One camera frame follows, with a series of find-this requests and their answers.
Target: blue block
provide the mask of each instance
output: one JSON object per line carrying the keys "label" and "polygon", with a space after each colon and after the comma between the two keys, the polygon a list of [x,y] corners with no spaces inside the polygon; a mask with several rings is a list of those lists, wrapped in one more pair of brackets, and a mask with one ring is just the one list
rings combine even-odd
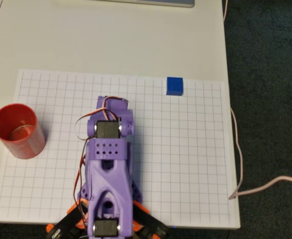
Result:
{"label": "blue block", "polygon": [[182,96],[184,84],[181,77],[167,77],[167,96]]}

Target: white desk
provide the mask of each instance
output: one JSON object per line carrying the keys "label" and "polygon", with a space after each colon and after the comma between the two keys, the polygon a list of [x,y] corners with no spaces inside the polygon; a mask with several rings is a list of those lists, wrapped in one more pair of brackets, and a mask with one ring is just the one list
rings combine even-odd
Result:
{"label": "white desk", "polygon": [[[227,82],[221,0],[197,0],[193,8],[4,0],[0,107],[12,102],[19,68]],[[2,152],[0,142],[0,159]]]}

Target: grid paper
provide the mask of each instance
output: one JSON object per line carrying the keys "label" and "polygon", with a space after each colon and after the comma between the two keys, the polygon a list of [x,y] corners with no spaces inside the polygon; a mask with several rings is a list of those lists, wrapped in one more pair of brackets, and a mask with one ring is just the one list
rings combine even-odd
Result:
{"label": "grid paper", "polygon": [[[238,213],[229,157],[225,85],[184,79],[166,96],[166,79],[19,70],[15,102],[35,110],[46,135],[29,160],[4,150],[0,221],[58,222],[73,202],[83,141],[73,123],[96,109],[98,96],[129,100],[135,120],[133,178],[143,204],[169,226],[234,228]],[[77,128],[86,137],[87,121]]]}

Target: red cup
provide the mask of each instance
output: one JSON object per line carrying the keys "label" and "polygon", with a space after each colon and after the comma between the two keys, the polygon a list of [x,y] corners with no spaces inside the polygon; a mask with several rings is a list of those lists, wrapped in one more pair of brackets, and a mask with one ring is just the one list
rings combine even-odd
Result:
{"label": "red cup", "polygon": [[23,104],[10,104],[0,109],[0,140],[21,159],[37,156],[45,146],[35,112]]}

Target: gray carpet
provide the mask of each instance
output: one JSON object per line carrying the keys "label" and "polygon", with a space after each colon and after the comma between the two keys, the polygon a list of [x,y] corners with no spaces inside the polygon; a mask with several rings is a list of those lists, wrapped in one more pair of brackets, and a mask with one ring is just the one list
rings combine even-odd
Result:
{"label": "gray carpet", "polygon": [[[241,190],[247,190],[292,176],[292,0],[229,0],[225,36],[231,105],[244,154]],[[229,239],[292,239],[292,183],[239,202],[241,229]],[[228,231],[173,233],[176,239],[226,239]],[[0,224],[3,239],[43,235],[44,226]]]}

